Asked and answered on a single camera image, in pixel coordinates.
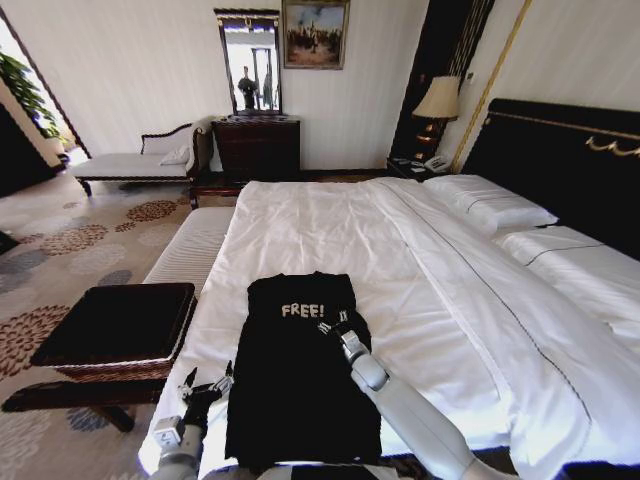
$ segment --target mirror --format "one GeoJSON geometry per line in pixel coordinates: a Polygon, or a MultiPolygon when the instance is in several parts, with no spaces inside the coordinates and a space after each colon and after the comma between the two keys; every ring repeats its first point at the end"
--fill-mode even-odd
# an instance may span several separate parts
{"type": "Polygon", "coordinates": [[[214,9],[235,115],[281,115],[277,10],[214,9]]]}

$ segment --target pillow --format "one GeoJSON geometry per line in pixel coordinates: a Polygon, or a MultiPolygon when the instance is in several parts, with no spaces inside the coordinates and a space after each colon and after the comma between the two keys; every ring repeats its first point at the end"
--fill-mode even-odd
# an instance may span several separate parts
{"type": "Polygon", "coordinates": [[[162,160],[160,160],[160,165],[186,164],[189,161],[189,153],[189,145],[182,145],[175,150],[171,150],[164,157],[162,157],[162,160]]]}
{"type": "Polygon", "coordinates": [[[511,233],[496,243],[640,353],[640,262],[568,227],[511,233]]]}
{"type": "Polygon", "coordinates": [[[498,229],[530,228],[558,221],[539,205],[477,175],[446,175],[431,178],[423,185],[489,237],[498,229]]]}

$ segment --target picture frame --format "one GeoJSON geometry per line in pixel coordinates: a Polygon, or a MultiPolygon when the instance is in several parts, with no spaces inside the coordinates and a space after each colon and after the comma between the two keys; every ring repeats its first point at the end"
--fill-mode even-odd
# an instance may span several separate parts
{"type": "Polygon", "coordinates": [[[282,0],[284,68],[344,68],[350,0],[282,0]]]}

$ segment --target floral rug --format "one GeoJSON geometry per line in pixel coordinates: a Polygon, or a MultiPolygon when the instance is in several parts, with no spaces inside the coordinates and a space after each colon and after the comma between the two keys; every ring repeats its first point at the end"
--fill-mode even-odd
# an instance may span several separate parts
{"type": "MultiPolygon", "coordinates": [[[[62,379],[30,367],[38,345],[87,288],[142,282],[191,211],[184,185],[92,186],[87,198],[62,174],[0,199],[0,230],[21,242],[0,255],[0,402],[62,379]]],[[[0,413],[0,480],[146,478],[136,454],[152,413],[130,407],[127,434],[86,408],[0,413]]]]}

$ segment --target telephone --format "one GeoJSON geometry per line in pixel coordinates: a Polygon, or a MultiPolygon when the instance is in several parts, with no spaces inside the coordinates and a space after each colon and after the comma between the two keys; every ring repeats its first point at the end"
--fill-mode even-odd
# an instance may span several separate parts
{"type": "Polygon", "coordinates": [[[445,158],[443,155],[436,155],[424,162],[424,166],[434,173],[441,173],[449,168],[451,160],[445,158]]]}

